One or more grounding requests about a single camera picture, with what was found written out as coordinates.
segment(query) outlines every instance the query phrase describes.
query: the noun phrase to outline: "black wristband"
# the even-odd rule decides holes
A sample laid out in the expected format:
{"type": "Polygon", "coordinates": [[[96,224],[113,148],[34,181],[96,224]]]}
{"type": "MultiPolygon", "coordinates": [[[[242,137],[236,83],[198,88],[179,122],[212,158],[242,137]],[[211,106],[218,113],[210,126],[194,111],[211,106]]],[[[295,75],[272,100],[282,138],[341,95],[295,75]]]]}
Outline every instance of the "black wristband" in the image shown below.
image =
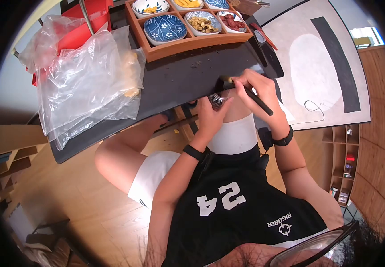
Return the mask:
{"type": "Polygon", "coordinates": [[[283,138],[283,139],[280,139],[280,140],[272,139],[272,142],[276,146],[284,147],[284,146],[287,146],[290,143],[292,138],[293,138],[293,129],[292,129],[292,126],[289,125],[289,133],[287,134],[287,136],[285,138],[283,138]]]}
{"type": "Polygon", "coordinates": [[[190,155],[191,157],[197,159],[198,161],[201,161],[204,159],[205,154],[196,150],[194,147],[191,147],[190,145],[186,145],[183,149],[183,151],[190,155]]]}

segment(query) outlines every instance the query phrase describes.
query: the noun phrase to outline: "wooden tray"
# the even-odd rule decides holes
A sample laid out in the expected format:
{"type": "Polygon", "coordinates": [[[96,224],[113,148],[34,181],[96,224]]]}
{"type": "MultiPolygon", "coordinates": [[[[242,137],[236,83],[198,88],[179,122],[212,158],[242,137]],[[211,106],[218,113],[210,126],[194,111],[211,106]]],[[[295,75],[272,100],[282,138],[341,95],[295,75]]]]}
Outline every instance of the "wooden tray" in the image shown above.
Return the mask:
{"type": "MultiPolygon", "coordinates": [[[[142,47],[146,55],[146,60],[148,62],[151,62],[166,56],[171,56],[180,52],[197,49],[197,48],[208,47],[213,45],[230,44],[230,43],[243,43],[249,40],[249,38],[253,36],[252,31],[249,29],[248,25],[243,20],[243,23],[246,25],[245,33],[228,33],[225,30],[225,28],[222,27],[222,31],[219,34],[209,35],[209,36],[194,36],[194,34],[191,32],[188,26],[186,26],[187,33],[184,39],[170,42],[168,44],[153,46],[148,42],[145,36],[145,33],[143,31],[143,24],[148,19],[152,17],[160,16],[160,15],[172,14],[180,18],[182,23],[186,25],[188,22],[184,20],[184,16],[188,12],[207,11],[211,14],[214,14],[214,16],[216,17],[219,11],[224,11],[224,10],[210,9],[209,6],[206,5],[206,2],[203,1],[205,3],[205,6],[202,9],[179,11],[176,9],[174,4],[168,1],[168,3],[170,4],[170,8],[168,9],[167,12],[159,12],[156,14],[149,15],[146,18],[136,18],[132,10],[133,2],[135,2],[135,0],[126,1],[127,20],[136,36],[137,41],[139,42],[139,45],[142,47]]],[[[238,12],[231,6],[229,2],[228,2],[228,5],[230,6],[230,9],[227,11],[238,14],[238,12]]]]}

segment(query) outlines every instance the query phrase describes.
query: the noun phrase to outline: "white oval shape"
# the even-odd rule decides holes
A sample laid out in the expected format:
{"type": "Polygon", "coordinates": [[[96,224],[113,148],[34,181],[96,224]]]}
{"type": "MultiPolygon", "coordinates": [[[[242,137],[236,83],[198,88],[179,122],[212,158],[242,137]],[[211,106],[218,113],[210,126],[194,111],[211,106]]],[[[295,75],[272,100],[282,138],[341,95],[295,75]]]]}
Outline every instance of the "white oval shape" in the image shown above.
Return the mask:
{"type": "Polygon", "coordinates": [[[290,75],[298,104],[305,106],[305,102],[310,100],[325,111],[340,99],[342,91],[338,75],[320,38],[312,34],[299,36],[290,46],[289,59],[290,75]]]}

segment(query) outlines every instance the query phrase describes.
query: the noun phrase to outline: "left hand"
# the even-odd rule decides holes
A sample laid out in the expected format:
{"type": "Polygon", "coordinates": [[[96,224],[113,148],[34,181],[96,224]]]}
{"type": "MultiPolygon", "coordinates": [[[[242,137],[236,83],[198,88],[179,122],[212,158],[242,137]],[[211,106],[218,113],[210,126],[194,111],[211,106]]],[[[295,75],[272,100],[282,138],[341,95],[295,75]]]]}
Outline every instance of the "left hand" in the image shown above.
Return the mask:
{"type": "Polygon", "coordinates": [[[215,111],[207,97],[200,98],[197,112],[199,115],[200,129],[196,136],[210,142],[213,136],[221,129],[222,121],[232,102],[233,98],[228,99],[218,111],[215,111]]]}

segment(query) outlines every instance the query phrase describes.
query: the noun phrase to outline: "glasses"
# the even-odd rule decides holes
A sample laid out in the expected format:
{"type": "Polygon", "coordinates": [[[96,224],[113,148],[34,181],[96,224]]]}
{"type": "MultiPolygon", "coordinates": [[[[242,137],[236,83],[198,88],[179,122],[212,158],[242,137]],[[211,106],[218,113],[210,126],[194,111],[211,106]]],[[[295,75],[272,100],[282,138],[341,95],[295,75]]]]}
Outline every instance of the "glasses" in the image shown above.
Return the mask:
{"type": "Polygon", "coordinates": [[[307,266],[330,252],[337,244],[357,230],[358,227],[359,222],[353,220],[342,227],[319,234],[276,254],[264,267],[307,266]]]}

